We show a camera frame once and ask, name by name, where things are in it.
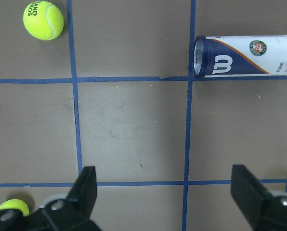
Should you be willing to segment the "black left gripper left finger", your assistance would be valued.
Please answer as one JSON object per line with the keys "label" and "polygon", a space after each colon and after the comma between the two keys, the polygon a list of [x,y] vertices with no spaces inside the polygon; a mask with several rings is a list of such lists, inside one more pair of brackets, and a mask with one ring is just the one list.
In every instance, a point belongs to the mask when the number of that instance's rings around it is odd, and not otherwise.
{"label": "black left gripper left finger", "polygon": [[95,167],[84,167],[65,199],[49,201],[31,215],[0,210],[0,231],[99,231],[90,217],[97,199]]}

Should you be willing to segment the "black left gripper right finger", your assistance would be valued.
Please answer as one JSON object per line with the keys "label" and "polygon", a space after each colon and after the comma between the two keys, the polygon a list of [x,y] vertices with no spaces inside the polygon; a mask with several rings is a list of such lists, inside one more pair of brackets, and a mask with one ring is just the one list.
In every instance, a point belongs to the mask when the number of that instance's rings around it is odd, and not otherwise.
{"label": "black left gripper right finger", "polygon": [[233,165],[230,193],[253,231],[287,231],[287,192],[268,190],[244,165]]}

